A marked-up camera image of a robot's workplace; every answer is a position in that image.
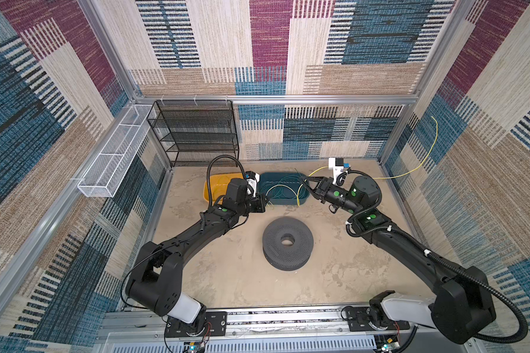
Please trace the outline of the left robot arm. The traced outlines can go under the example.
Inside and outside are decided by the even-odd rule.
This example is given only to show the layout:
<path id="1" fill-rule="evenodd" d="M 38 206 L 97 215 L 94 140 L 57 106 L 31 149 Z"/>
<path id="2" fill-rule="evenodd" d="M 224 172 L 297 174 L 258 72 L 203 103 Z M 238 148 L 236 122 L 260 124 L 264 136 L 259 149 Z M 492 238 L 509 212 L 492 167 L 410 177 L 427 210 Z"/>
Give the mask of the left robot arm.
<path id="1" fill-rule="evenodd" d="M 241 162 L 228 154 L 211 160 L 206 182 L 210 182 L 213 165 L 224 159 L 233 161 L 242 177 L 232 179 L 226 193 L 216 201 L 209 196 L 207 210 L 188 229 L 160 244 L 145 243 L 122 290 L 123 299 L 131 299 L 160 317 L 176 319 L 195 332 L 207 325 L 206 307 L 184 294 L 185 265 L 210 242 L 241 226 L 241 217 L 248 220 L 251 213 L 264 213 L 269 201 L 267 195 L 258 192 L 258 175 L 244 170 Z"/>

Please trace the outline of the dark grey perforated spool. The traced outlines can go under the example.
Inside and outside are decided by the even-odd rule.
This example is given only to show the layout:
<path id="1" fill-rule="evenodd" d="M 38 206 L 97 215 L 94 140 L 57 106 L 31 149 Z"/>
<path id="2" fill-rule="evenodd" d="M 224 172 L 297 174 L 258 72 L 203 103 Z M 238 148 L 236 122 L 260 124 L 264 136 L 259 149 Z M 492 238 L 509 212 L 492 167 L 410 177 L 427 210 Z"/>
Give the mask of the dark grey perforated spool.
<path id="1" fill-rule="evenodd" d="M 308 263 L 314 249 L 314 237 L 302 221 L 281 217 L 265 228 L 262 248 L 270 265 L 284 272 L 293 272 Z"/>

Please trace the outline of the yellow plastic bin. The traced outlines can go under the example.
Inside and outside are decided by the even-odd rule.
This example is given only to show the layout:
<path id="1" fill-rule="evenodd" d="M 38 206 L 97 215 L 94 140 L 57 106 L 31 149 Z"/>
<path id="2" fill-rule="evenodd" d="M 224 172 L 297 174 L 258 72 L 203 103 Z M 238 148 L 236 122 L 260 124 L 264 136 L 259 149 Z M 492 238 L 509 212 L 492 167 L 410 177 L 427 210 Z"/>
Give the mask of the yellow plastic bin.
<path id="1" fill-rule="evenodd" d="M 212 202 L 222 195 L 226 194 L 228 184 L 232 179 L 242 178 L 242 173 L 215 174 L 211 175 L 210 186 L 212 193 Z"/>

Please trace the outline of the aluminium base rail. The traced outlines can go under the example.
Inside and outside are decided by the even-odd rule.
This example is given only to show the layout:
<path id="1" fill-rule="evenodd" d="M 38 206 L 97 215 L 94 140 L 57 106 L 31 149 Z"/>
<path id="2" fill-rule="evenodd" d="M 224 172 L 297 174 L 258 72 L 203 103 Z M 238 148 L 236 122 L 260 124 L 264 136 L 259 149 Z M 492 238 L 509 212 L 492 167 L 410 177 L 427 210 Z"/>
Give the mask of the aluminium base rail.
<path id="1" fill-rule="evenodd" d="M 365 303 L 209 310 L 197 336 L 147 311 L 106 314 L 94 352 L 485 352 L 471 338 L 458 345 L 435 329 L 398 322 L 375 330 Z"/>

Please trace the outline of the teal plastic bin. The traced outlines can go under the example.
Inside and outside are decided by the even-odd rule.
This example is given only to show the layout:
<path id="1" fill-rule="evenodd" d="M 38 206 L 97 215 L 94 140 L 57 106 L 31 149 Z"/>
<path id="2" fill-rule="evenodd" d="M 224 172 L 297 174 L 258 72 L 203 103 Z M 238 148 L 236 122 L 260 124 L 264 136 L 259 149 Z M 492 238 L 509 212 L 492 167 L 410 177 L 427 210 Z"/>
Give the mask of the teal plastic bin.
<path id="1" fill-rule="evenodd" d="M 299 172 L 274 171 L 260 175 L 259 193 L 266 194 L 273 205 L 302 206 L 309 198 Z"/>

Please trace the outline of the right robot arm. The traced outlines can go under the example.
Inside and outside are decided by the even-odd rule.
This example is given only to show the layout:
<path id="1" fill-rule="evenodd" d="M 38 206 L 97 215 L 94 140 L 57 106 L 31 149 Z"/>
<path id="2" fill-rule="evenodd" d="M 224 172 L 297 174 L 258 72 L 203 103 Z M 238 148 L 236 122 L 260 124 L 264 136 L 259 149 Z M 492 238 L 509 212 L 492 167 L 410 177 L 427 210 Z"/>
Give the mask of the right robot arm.
<path id="1" fill-rule="evenodd" d="M 424 305 L 420 324 L 436 328 L 455 344 L 471 338 L 513 344 L 527 337 L 526 317 L 507 296 L 489 285 L 484 272 L 442 257 L 403 231 L 378 210 L 382 201 L 378 183 L 362 172 L 355 174 L 348 189 L 335 184 L 331 177 L 303 176 L 300 182 L 315 199 L 350 214 L 345 222 L 348 235 L 391 254 L 431 289 L 435 298 Z M 512 335 L 498 337 L 481 332 L 496 320 L 495 299 L 505 304 L 518 321 Z"/>

